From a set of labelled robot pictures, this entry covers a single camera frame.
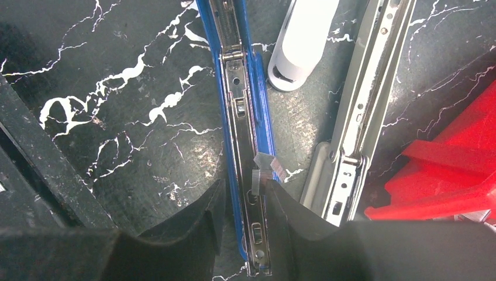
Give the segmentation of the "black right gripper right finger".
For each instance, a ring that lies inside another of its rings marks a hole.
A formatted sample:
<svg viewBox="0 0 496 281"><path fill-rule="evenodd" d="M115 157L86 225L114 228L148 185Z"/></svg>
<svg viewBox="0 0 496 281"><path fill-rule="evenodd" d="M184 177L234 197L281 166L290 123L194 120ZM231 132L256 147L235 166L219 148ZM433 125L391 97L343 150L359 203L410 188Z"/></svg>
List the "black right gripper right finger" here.
<svg viewBox="0 0 496 281"><path fill-rule="evenodd" d="M335 227L266 183L273 280L494 280L495 233L475 222L352 221Z"/></svg>

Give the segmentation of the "red plastic bin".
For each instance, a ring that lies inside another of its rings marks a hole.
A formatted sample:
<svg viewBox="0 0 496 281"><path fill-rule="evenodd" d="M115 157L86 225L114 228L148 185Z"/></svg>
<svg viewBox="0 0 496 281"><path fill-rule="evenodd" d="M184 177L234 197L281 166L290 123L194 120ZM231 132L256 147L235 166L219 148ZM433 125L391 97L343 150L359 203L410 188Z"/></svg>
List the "red plastic bin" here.
<svg viewBox="0 0 496 281"><path fill-rule="evenodd" d="M391 202L369 207L371 220L430 220L463 215L495 225L495 84L434 140L415 140L409 162L385 189Z"/></svg>

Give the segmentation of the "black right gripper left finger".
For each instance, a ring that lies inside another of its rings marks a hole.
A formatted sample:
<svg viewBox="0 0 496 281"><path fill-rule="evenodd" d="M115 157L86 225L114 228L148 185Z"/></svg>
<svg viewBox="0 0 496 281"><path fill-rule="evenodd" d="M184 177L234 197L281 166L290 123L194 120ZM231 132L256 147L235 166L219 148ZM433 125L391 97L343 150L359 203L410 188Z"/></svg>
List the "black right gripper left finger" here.
<svg viewBox="0 0 496 281"><path fill-rule="evenodd" d="M2 280L211 280L224 180L139 236L116 228L2 228Z"/></svg>

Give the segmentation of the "blue stapler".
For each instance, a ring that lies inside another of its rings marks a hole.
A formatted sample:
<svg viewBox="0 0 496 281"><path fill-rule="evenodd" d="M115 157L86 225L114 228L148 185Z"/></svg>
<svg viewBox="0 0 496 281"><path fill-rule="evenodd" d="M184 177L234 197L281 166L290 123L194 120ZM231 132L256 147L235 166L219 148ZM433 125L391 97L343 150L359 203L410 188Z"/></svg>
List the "blue stapler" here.
<svg viewBox="0 0 496 281"><path fill-rule="evenodd" d="M271 275L266 199L253 189L257 153L275 153L261 54L245 1L198 1L219 89L230 197L247 275Z"/></svg>

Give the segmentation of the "black silver stapler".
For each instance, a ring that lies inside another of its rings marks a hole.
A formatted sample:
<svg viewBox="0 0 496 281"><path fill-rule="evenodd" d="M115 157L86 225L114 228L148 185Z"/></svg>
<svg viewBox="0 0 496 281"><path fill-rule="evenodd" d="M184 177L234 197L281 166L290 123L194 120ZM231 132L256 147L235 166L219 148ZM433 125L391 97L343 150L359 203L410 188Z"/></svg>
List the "black silver stapler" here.
<svg viewBox="0 0 496 281"><path fill-rule="evenodd" d="M332 138L314 151L300 202L336 227L356 215L415 5L368 2Z"/></svg>

